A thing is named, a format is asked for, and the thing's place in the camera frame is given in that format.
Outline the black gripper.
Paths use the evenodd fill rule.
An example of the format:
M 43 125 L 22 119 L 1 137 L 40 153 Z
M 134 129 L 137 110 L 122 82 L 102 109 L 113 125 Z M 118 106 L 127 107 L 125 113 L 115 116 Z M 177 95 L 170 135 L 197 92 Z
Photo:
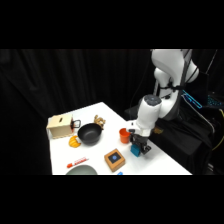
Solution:
M 132 143 L 131 151 L 140 152 L 146 155 L 150 150 L 151 146 L 148 145 L 148 138 L 142 137 L 137 134 L 132 134 L 130 137 L 130 142 Z

